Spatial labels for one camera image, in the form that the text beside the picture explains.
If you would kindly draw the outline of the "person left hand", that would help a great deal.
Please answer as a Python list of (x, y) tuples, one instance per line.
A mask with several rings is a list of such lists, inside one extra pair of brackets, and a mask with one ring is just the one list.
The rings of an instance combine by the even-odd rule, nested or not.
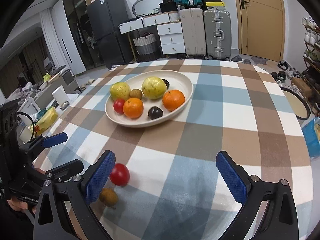
[(7, 200), (9, 206), (15, 211), (24, 211), (28, 209), (28, 204), (12, 196), (10, 200)]

